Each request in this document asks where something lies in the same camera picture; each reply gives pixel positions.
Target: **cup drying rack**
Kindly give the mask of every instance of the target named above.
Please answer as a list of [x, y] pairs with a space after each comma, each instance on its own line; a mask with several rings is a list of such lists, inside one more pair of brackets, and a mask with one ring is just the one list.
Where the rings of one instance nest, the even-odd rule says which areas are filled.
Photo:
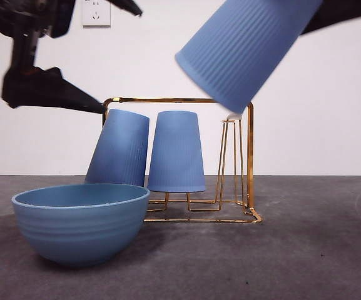
[[[108, 98], [104, 103], [103, 124], [108, 117], [109, 106], [112, 103], [203, 103], [213, 104], [217, 103], [213, 99], [208, 98], [133, 98], [133, 97], [112, 97]], [[164, 199], [151, 199], [149, 204], [151, 206], [160, 206], [159, 208], [147, 210], [146, 223], [152, 222], [209, 222], [209, 223], [260, 223], [262, 217], [255, 211], [255, 195], [254, 195], [254, 178], [253, 178], [253, 122], [254, 122], [254, 108], [250, 103], [247, 107], [247, 146], [243, 147], [242, 138], [242, 119], [228, 118], [222, 120], [222, 138], [220, 149], [220, 161], [218, 167], [218, 175], [216, 177], [215, 198], [211, 200], [192, 199], [189, 192], [185, 193], [186, 199], [170, 199], [169, 192], [164, 192]], [[223, 191], [225, 188], [225, 158], [227, 149], [227, 139], [229, 127], [233, 125], [233, 155], [234, 155], [234, 197], [233, 199], [224, 199]], [[238, 128], [239, 145], [240, 145], [240, 176], [236, 175], [236, 129]], [[247, 154], [247, 173], [244, 172], [243, 153]], [[240, 183], [242, 194], [237, 195], [237, 183]], [[185, 203], [186, 208], [193, 215], [201, 214], [202, 212], [218, 213], [216, 217], [157, 217], [154, 216], [159, 212], [166, 212], [171, 203]], [[221, 217], [220, 212], [223, 211], [224, 205], [240, 206], [240, 218]], [[209, 206], [209, 208], [194, 208], [193, 206]]]

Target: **gold metal rack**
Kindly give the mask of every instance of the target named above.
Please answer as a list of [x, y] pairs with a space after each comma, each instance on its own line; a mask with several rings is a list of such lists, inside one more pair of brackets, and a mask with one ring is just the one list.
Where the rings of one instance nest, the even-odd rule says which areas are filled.
[[[104, 103], [103, 124], [108, 117], [109, 105], [111, 103], [217, 103], [213, 99], [207, 98], [128, 98], [128, 97], [112, 97], [107, 99]], [[262, 217], [255, 211], [254, 204], [254, 185], [253, 185], [253, 104], [250, 103], [247, 109], [247, 195], [244, 189], [244, 173], [243, 173], [243, 147], [242, 147], [242, 121], [238, 120], [239, 133], [240, 133], [240, 160], [241, 160], [241, 199], [237, 199], [236, 195], [236, 120], [225, 120], [223, 122], [223, 131], [221, 139], [221, 151], [220, 162], [218, 168], [218, 177], [216, 181], [215, 198], [212, 200], [191, 200], [190, 193], [186, 193], [185, 200], [170, 199], [170, 194], [165, 193], [165, 200], [150, 200], [150, 204], [160, 204], [163, 208], [149, 209], [148, 212], [166, 211], [169, 203], [187, 203], [187, 209], [191, 212], [202, 211], [221, 211], [222, 203], [233, 203], [242, 207], [243, 215], [248, 219], [222, 219], [222, 218], [153, 218], [148, 217], [145, 222], [210, 222], [210, 223], [260, 223]], [[234, 158], [235, 158], [235, 197], [234, 199], [223, 199], [223, 183], [225, 177], [225, 155], [226, 155], [226, 143], [228, 134], [228, 125], [233, 123], [233, 135], [234, 135]], [[211, 204], [217, 205], [213, 209], [193, 209], [192, 203], [198, 204]]]

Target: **upside-down cup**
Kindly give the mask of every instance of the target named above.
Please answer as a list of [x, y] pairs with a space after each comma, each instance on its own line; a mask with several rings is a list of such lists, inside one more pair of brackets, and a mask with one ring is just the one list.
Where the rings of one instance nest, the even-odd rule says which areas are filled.
[[241, 114], [322, 0], [227, 0], [176, 54], [213, 99]]
[[196, 113], [163, 111], [158, 114], [148, 189], [169, 193], [205, 191]]
[[85, 183], [144, 186], [149, 125], [146, 116], [110, 109]]

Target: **blue bowl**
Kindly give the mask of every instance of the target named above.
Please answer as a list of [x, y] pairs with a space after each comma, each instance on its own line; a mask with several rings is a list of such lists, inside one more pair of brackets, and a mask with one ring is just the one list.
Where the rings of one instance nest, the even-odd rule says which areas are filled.
[[137, 235], [150, 191], [127, 184], [77, 184], [22, 192], [18, 227], [44, 258], [72, 267], [103, 263]]

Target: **bowl rim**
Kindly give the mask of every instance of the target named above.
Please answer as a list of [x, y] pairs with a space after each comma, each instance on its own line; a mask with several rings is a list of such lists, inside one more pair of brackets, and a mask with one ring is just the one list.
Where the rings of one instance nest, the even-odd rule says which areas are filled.
[[[19, 202], [18, 200], [16, 200], [17, 197], [22, 196], [24, 194], [29, 194], [35, 191], [40, 191], [43, 189], [55, 189], [55, 188], [62, 188], [62, 187], [67, 187], [67, 186], [131, 186], [131, 187], [137, 187], [140, 189], [143, 189], [144, 191], [146, 191], [146, 194], [137, 197], [137, 198], [133, 198], [133, 199], [129, 199], [129, 200], [125, 200], [125, 201], [121, 201], [121, 202], [113, 202], [113, 203], [105, 203], [105, 204], [94, 204], [94, 205], [82, 205], [82, 206], [43, 206], [43, 205], [33, 205], [33, 204], [26, 204], [26, 203], [22, 203]], [[13, 204], [18, 205], [18, 206], [22, 206], [22, 207], [26, 207], [26, 208], [41, 208], [41, 209], [79, 209], [79, 208], [101, 208], [104, 206], [115, 206], [115, 205], [121, 205], [121, 204], [126, 204], [126, 203], [131, 203], [131, 202], [135, 202], [135, 201], [139, 201], [143, 198], [147, 198], [150, 195], [150, 190], [143, 187], [143, 186], [135, 186], [132, 184], [120, 184], [120, 183], [82, 183], [82, 184], [62, 184], [59, 186], [48, 186], [48, 187], [41, 187], [38, 189], [31, 189], [25, 192], [20, 192], [19, 194], [15, 194], [12, 196], [11, 201]]]

